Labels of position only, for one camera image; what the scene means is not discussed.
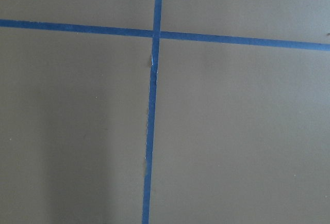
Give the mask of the blue tape line horizontal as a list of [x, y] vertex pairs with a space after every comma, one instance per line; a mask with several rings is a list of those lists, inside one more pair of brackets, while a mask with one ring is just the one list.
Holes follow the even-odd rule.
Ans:
[[[117, 28], [117, 27], [62, 24], [62, 23], [35, 22], [35, 21], [18, 21], [18, 20], [7, 20], [7, 19], [1, 19], [1, 27], [54, 30], [54, 31], [74, 32], [74, 33], [118, 35], [118, 36], [145, 37], [145, 38], [151, 38], [153, 36], [153, 32], [151, 30], [146, 30], [146, 29]], [[215, 43], [228, 43], [228, 44], [241, 44], [241, 45], [282, 47], [288, 49], [303, 49], [303, 50], [313, 50], [313, 51], [329, 51], [329, 44], [325, 44], [325, 43], [180, 33], [173, 31], [161, 31], [160, 38], [170, 39], [170, 40], [215, 42]]]

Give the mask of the blue tape line vertical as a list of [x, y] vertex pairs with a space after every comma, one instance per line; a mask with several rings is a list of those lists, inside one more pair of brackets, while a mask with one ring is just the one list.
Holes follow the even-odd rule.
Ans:
[[161, 12], [162, 12], [162, 0], [155, 0], [153, 32], [152, 32], [150, 87], [149, 87], [149, 96], [148, 96], [149, 106], [148, 106], [147, 131], [146, 131], [145, 173], [144, 173], [142, 220], [141, 220], [142, 224], [149, 223], [149, 218], [150, 218], [155, 109], [156, 109], [156, 94], [157, 94], [159, 44], [160, 44], [160, 34], [161, 34]]

